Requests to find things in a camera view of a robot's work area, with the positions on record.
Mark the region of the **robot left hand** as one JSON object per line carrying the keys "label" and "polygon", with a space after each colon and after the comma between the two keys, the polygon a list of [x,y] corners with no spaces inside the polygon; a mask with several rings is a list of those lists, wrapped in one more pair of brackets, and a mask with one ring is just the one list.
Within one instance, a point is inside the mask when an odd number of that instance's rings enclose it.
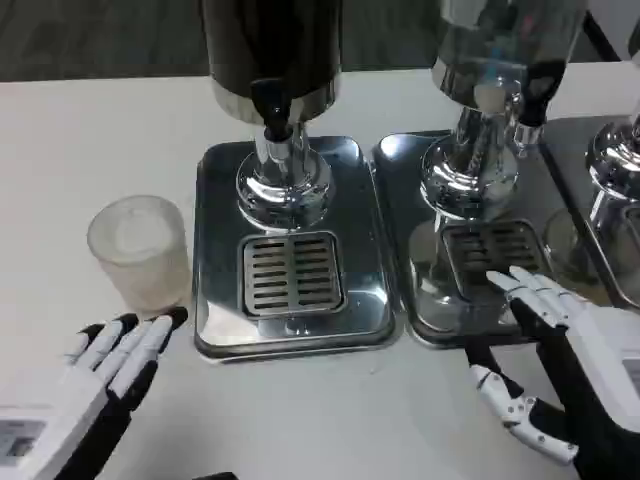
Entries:
{"label": "robot left hand", "polygon": [[21,376],[1,397],[2,478],[96,478],[187,319],[178,306],[89,325],[50,369]]}

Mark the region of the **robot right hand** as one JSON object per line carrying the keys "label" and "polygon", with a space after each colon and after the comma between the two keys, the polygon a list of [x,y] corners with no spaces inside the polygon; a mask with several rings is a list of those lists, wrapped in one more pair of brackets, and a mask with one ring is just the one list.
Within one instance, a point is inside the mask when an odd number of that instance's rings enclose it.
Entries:
{"label": "robot right hand", "polygon": [[561,403],[527,394],[488,343],[473,339],[464,351],[475,388],[503,428],[582,479],[638,478],[638,314],[598,306],[515,265],[486,278],[505,294]]}

